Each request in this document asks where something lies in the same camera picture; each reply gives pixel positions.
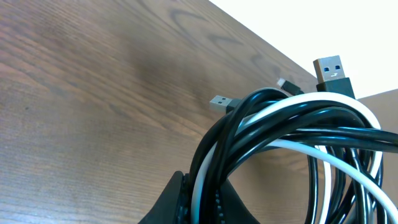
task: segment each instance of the wood grain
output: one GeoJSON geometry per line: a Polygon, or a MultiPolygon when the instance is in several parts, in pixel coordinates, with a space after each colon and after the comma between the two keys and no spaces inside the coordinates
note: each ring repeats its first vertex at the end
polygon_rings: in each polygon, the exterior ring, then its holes
{"type": "MultiPolygon", "coordinates": [[[[279,77],[314,90],[205,0],[2,0],[0,222],[137,223],[221,116],[209,100],[279,77]]],[[[270,152],[231,181],[262,223],[302,223],[305,163],[270,152]]]]}

